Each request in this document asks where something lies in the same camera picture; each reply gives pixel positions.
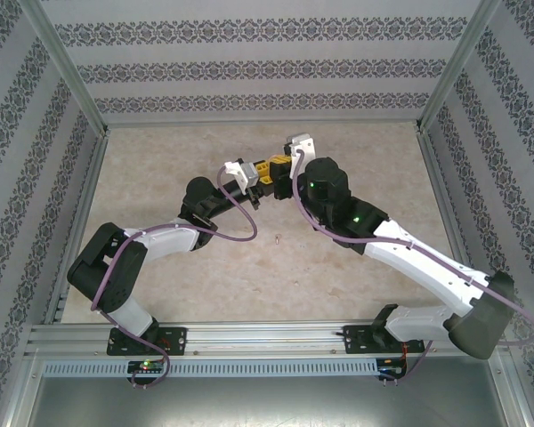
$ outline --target metal profile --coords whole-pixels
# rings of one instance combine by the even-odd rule
[[[474,50],[474,46],[481,38],[482,31],[490,21],[490,18],[497,10],[500,0],[481,0],[474,12],[469,24],[465,28],[463,36],[457,44],[457,48],[451,55],[447,66],[441,73],[439,82],[433,89],[431,97],[425,104],[425,108],[421,117],[419,118],[420,129],[427,130],[431,126],[437,111],[443,105],[443,102],[447,98],[449,91],[453,87],[453,84],[457,80],[457,77],[463,67],[466,60],[469,58]]]
[[[99,180],[99,174],[101,173],[101,166],[103,158],[105,157],[105,150],[109,143],[110,131],[102,132],[97,141],[95,151],[93,153],[93,159],[89,172],[86,177],[85,186],[79,200],[79,206],[75,216],[75,223],[69,233],[69,240],[67,243],[67,249],[63,255],[60,266],[60,274],[55,279],[55,285],[53,287],[52,299],[50,305],[47,308],[45,314],[44,323],[59,323],[61,322],[61,316],[63,314],[63,308],[65,307],[65,300],[61,297],[63,295],[67,298],[69,290],[69,283],[65,279],[67,271],[71,263],[77,258],[79,247],[81,246],[81,239],[85,232],[85,225],[87,224],[87,218],[89,217],[89,210],[93,203],[93,195],[95,194],[95,188],[97,187],[97,181]]]
[[[443,185],[441,170],[437,162],[434,161],[433,147],[429,136],[426,132],[419,129],[417,129],[416,135],[424,157],[425,168],[432,184],[433,194],[437,200],[441,219],[447,233],[453,258],[458,262],[468,263],[465,242],[463,242],[459,233],[457,218],[449,202],[449,193]],[[489,368],[507,425],[509,427],[534,426],[534,417],[522,389],[510,350],[502,348],[495,350],[489,359]]]
[[[216,119],[216,120],[182,120],[182,121],[146,121],[146,122],[117,122],[109,123],[109,129],[139,129],[146,127],[181,127],[181,126],[249,126],[249,125],[277,125],[281,123],[292,123],[292,124],[301,124],[304,126],[314,125],[314,124],[329,124],[329,125],[339,125],[339,124],[354,124],[360,123],[364,125],[368,124],[384,124],[384,123],[414,123],[415,118],[264,118],[258,119],[254,118],[253,120],[230,120],[230,119]]]
[[[337,335],[347,324],[369,325],[371,321],[188,323],[163,324],[188,328],[184,356],[189,359],[376,359],[396,358],[400,353],[346,354],[344,338]],[[141,360],[139,357],[107,356],[111,325],[33,326],[24,359],[40,360]],[[450,342],[435,345],[433,357],[463,356]]]
[[[41,360],[22,360],[0,426],[28,426],[44,372]]]
[[[95,133],[98,135],[101,134],[107,126],[95,105],[93,97],[87,91],[85,83],[77,71],[77,67],[71,60],[57,31],[55,31],[55,28],[47,17],[40,0],[20,0],[19,3],[22,11],[28,17],[29,22],[50,54],[53,63],[67,83],[71,93],[76,97],[79,107],[85,113]]]

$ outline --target metal panel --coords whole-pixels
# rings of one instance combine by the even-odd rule
[[[449,358],[428,360],[398,387],[353,376],[173,378],[137,391],[123,379],[44,378],[29,425],[498,427],[506,420],[487,364]]]

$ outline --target beige floor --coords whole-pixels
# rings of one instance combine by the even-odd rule
[[[352,194],[397,220],[427,244],[449,244],[414,135],[405,124],[216,125],[118,129],[109,146],[84,242],[104,222],[146,227],[172,220],[186,183],[214,180],[225,161],[256,161],[281,151],[288,135],[308,132],[318,157],[332,157],[349,175]],[[202,250],[171,255],[142,268],[134,296],[160,321],[373,318],[387,303],[438,301],[390,267],[343,249],[316,233],[291,200],[266,198],[252,212],[251,243],[214,238]],[[236,210],[215,221],[245,236]],[[278,245],[275,235],[280,234]],[[100,323],[71,288],[65,323]]]

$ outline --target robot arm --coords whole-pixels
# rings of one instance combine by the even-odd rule
[[[331,158],[317,158],[298,176],[301,203],[319,226],[335,235],[338,245],[384,262],[435,294],[441,307],[409,309],[386,306],[379,341],[451,340],[460,350],[488,359],[510,321],[513,310],[472,286],[473,280],[511,300],[514,282],[504,272],[493,277],[440,254],[404,230],[387,213],[353,197],[348,176]],[[350,243],[355,239],[367,243]],[[456,274],[435,259],[449,265]]]
[[[303,154],[302,163],[297,161],[299,152]],[[314,143],[308,134],[290,137],[285,146],[285,156],[256,163],[244,163],[239,159],[225,166],[226,172],[232,174],[235,180],[223,187],[239,203],[249,200],[257,209],[261,197],[271,194],[276,199],[292,197],[291,177],[300,167],[297,173],[301,202],[312,219],[326,230],[345,238],[390,238],[410,242],[410,246],[405,247],[378,241],[360,244],[335,240],[338,245],[394,267],[445,304],[421,309],[386,306],[376,318],[376,321],[379,320],[373,338],[376,342],[447,341],[449,338],[471,356],[478,359],[490,356],[512,317],[512,311],[412,247],[423,248],[510,299],[514,283],[505,273],[499,272],[489,278],[482,271],[471,270],[411,236],[387,213],[353,197],[346,173],[331,158],[316,158]],[[232,202],[210,180],[198,177],[188,184],[180,215],[172,223],[216,231],[217,227],[211,220],[232,207]],[[69,283],[92,301],[109,267],[106,257],[114,257],[123,242],[138,231],[123,230],[112,223],[101,226],[71,266]],[[131,296],[141,266],[169,254],[198,250],[211,237],[210,234],[184,228],[140,235],[116,261],[99,300],[99,309],[132,334],[154,342],[158,322]]]

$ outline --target patterned wallpaper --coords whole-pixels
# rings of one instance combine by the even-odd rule
[[[534,0],[498,7],[429,135],[472,264],[511,274],[534,313]],[[534,344],[514,358],[534,413]]]
[[[13,0],[0,0],[0,407],[41,323],[97,135]]]
[[[43,1],[109,124],[419,117],[479,0]]]

